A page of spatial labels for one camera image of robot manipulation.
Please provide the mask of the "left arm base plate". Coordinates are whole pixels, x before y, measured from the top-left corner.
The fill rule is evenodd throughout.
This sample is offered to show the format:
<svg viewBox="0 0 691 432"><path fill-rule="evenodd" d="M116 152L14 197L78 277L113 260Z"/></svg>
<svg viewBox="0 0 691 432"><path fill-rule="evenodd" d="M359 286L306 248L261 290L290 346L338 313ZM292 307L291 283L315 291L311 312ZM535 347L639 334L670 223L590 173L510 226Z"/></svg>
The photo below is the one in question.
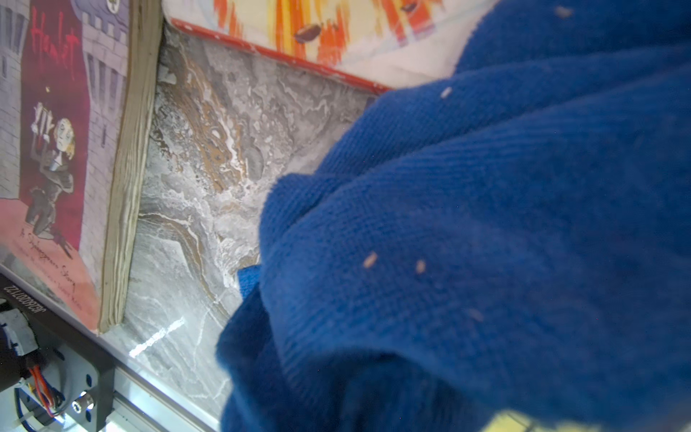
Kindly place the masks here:
<svg viewBox="0 0 691 432"><path fill-rule="evenodd" d="M60 415L100 431L113 411L115 364L106 351L1 277L1 388L43 425Z"/></svg>

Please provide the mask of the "navy Guiguzi book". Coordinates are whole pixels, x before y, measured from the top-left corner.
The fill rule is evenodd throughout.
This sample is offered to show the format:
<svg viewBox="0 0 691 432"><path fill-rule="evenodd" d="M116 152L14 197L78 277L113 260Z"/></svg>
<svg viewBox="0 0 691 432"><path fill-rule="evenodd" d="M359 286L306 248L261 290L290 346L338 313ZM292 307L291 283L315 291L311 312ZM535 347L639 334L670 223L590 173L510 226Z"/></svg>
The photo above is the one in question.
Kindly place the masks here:
<svg viewBox="0 0 691 432"><path fill-rule="evenodd" d="M543 425L526 415L504 410L482 429L482 432L587 432L599 431L598 427L587 427L575 423L565 422L556 425Z"/></svg>

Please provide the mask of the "red manga comic book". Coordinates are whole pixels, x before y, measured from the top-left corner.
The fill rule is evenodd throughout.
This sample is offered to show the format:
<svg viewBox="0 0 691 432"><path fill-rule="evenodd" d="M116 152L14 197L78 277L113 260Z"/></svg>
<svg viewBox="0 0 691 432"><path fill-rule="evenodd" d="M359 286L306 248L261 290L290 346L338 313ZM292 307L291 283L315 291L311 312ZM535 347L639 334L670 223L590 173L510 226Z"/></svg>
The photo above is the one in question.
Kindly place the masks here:
<svg viewBox="0 0 691 432"><path fill-rule="evenodd" d="M450 77L479 21L478 0L163 2L174 27L383 93Z"/></svg>

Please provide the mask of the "blue cloth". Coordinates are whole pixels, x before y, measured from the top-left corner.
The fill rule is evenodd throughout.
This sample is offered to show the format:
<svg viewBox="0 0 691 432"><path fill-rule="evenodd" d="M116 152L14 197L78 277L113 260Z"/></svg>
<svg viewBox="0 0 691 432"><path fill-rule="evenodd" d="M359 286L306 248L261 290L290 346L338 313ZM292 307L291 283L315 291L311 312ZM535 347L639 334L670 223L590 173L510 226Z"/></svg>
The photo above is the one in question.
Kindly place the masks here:
<svg viewBox="0 0 691 432"><path fill-rule="evenodd" d="M690 5L502 1L280 178L224 431L690 421Z"/></svg>

